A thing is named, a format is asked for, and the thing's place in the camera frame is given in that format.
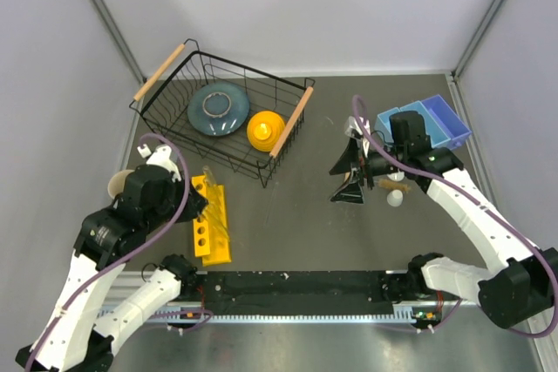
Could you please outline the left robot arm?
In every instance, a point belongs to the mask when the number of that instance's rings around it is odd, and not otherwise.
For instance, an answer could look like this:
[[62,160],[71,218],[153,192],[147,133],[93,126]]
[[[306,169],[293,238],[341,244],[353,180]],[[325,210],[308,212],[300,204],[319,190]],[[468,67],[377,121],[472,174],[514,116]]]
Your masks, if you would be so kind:
[[71,256],[58,307],[43,333],[18,350],[26,371],[106,371],[124,343],[168,302],[192,297],[197,269],[170,254],[152,277],[107,315],[99,313],[126,263],[153,231],[201,215],[207,201],[178,166],[149,162],[129,172],[110,206],[88,215]]

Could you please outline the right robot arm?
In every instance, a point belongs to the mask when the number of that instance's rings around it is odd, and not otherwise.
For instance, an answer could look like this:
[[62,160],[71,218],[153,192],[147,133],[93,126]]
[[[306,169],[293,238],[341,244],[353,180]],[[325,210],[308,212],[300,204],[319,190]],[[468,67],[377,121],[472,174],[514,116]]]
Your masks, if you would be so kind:
[[472,242],[484,261],[475,267],[437,253],[419,255],[408,265],[402,289],[424,299],[435,292],[471,301],[496,326],[510,329],[539,313],[557,309],[557,251],[539,249],[509,224],[475,185],[462,162],[446,147],[433,148],[424,118],[415,111],[391,116],[392,142],[372,140],[370,124],[348,117],[349,142],[332,175],[344,175],[331,201],[364,203],[365,189],[379,177],[402,174],[437,203]]

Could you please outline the glass test tube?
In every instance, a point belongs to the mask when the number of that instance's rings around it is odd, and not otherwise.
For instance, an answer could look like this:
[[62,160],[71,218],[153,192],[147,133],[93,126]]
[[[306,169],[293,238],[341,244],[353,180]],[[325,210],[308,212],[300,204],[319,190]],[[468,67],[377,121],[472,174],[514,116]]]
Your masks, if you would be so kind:
[[270,196],[269,196],[269,203],[266,206],[264,223],[263,223],[263,225],[265,227],[269,224],[270,216],[271,216],[271,214],[273,212],[273,209],[275,207],[276,195],[277,195],[279,185],[280,185],[280,183],[277,181],[271,189],[271,193],[270,193]]
[[226,242],[230,241],[228,228],[221,220],[221,210],[217,202],[208,200],[203,211],[203,216],[208,220],[209,225],[217,232],[222,240]]
[[207,199],[214,200],[218,197],[218,186],[214,174],[209,166],[203,166],[202,171],[204,175]]

